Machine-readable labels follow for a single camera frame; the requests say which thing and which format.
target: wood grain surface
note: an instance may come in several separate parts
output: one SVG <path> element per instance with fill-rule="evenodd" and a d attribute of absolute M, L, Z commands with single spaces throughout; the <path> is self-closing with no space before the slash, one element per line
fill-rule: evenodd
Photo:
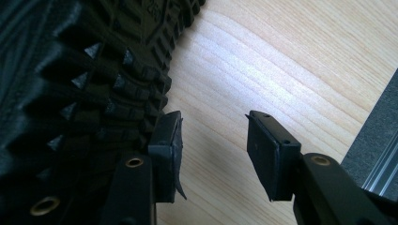
<path fill-rule="evenodd" d="M 167 112 L 184 117 L 188 200 L 159 224 L 295 224 L 269 202 L 246 153 L 250 110 L 272 114 L 302 152 L 342 161 L 398 68 L 398 2 L 207 0 L 173 54 Z"/>

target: brass grommet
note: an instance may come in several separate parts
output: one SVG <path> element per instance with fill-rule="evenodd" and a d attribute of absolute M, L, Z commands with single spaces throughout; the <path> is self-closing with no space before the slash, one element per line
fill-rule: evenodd
<path fill-rule="evenodd" d="M 315 163 L 318 164 L 320 166 L 329 166 L 330 165 L 330 161 L 322 156 L 314 156 L 311 157 L 311 160 Z"/>
<path fill-rule="evenodd" d="M 58 207 L 60 203 L 61 201 L 57 197 L 46 197 L 30 208 L 30 215 L 35 217 L 46 215 Z"/>
<path fill-rule="evenodd" d="M 126 166 L 130 168 L 136 168 L 144 164 L 144 161 L 140 158 L 134 157 L 126 161 Z"/>

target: wooden table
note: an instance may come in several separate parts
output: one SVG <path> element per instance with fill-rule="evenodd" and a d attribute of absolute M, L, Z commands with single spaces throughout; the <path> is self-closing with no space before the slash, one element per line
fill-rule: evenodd
<path fill-rule="evenodd" d="M 398 67 L 398 2 L 207 0 L 173 54 L 167 112 L 184 117 L 188 200 L 159 224 L 295 224 L 246 153 L 250 110 L 342 161 Z"/>

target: black plastic part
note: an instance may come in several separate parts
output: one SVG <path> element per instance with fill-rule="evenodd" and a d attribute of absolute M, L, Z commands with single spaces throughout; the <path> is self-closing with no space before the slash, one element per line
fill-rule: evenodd
<path fill-rule="evenodd" d="M 251 111 L 248 153 L 270 201 L 291 201 L 301 144 L 272 116 Z"/>
<path fill-rule="evenodd" d="M 100 224 L 156 224 L 152 182 L 150 157 L 123 157 L 116 167 Z"/>
<path fill-rule="evenodd" d="M 167 113 L 157 124 L 148 146 L 153 163 L 156 203 L 173 203 L 176 189 L 187 199 L 179 182 L 181 124 L 180 111 Z"/>
<path fill-rule="evenodd" d="M 366 196 L 393 224 L 398 224 L 398 202 L 364 190 Z"/>
<path fill-rule="evenodd" d="M 298 165 L 295 214 L 298 224 L 390 224 L 339 163 L 320 154 Z"/>

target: black rubber sole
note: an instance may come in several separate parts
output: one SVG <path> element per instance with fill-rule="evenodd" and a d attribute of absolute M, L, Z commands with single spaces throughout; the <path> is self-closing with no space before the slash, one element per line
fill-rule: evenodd
<path fill-rule="evenodd" d="M 205 0 L 0 3 L 0 221 L 95 221 L 115 163 L 145 147 L 171 52 Z M 35 203 L 56 196 L 52 213 Z"/>

